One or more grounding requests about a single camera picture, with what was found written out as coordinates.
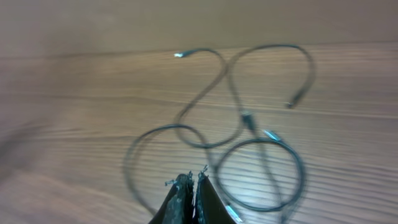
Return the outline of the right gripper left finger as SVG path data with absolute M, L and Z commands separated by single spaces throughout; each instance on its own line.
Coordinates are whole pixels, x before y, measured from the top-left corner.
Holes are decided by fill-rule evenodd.
M 192 224 L 193 220 L 193 186 L 192 172 L 179 174 L 171 185 L 161 207 L 149 224 Z

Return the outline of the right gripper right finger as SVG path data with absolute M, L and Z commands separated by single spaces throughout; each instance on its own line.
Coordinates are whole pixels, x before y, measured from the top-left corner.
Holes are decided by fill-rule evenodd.
M 205 174 L 208 165 L 198 174 L 195 196 L 195 224 L 236 224 L 227 212 L 210 179 Z

